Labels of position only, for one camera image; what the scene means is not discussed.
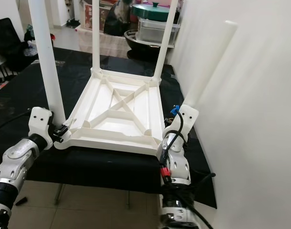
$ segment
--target black office chair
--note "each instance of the black office chair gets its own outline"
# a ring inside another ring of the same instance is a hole
[[[6,66],[12,72],[21,72],[37,55],[29,57],[23,54],[28,43],[21,42],[10,18],[0,19],[0,55],[6,59]]]

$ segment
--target green pot lid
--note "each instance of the green pot lid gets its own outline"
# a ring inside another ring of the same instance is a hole
[[[153,5],[136,4],[132,6],[133,15],[153,21],[166,21],[169,11],[170,9],[167,7],[158,6],[157,2],[153,2]]]

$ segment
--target tiled floor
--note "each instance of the tiled floor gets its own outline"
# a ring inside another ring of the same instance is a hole
[[[9,229],[156,229],[158,196],[98,187],[65,185],[58,206],[53,205],[58,184],[26,181],[13,207]]]

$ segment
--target table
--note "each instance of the table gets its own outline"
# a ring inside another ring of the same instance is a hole
[[[92,55],[54,48],[54,56],[65,115],[68,118],[90,77]],[[153,63],[110,56],[101,56],[100,66],[105,70],[145,76],[153,76],[155,69]],[[173,76],[172,66],[165,65],[160,84],[165,117],[172,117],[172,106],[183,102],[180,85]],[[0,90],[0,123],[34,106],[48,108],[38,62],[31,64]],[[27,136],[28,120],[28,117],[22,117],[0,130],[0,163],[2,153]],[[185,154],[191,168],[210,172],[195,131],[190,133]],[[197,182],[202,176],[191,172],[191,178],[192,182]],[[159,162],[156,157],[84,147],[65,150],[53,147],[43,152],[28,172],[27,179],[147,193],[161,191]],[[212,180],[197,192],[195,200],[216,208]]]

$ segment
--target black tablecloth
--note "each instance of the black tablecloth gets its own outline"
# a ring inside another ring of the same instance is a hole
[[[73,110],[89,77],[91,54],[54,48],[61,95],[66,118]],[[124,73],[152,76],[155,65],[117,57],[100,57],[101,68]],[[165,65],[160,84],[161,102],[165,117],[171,117],[174,104],[182,104],[174,71]],[[0,123],[34,106],[48,108],[40,65],[33,63],[0,90]],[[0,130],[0,163],[2,153],[28,134],[28,117],[15,120]],[[209,173],[210,169],[195,132],[186,149],[192,168]],[[191,173],[192,181],[202,177]],[[70,147],[54,147],[43,152],[28,172],[28,180],[65,183],[82,186],[109,187],[131,191],[159,193],[160,170],[156,157],[118,151]],[[197,192],[195,200],[216,207],[212,181]]]

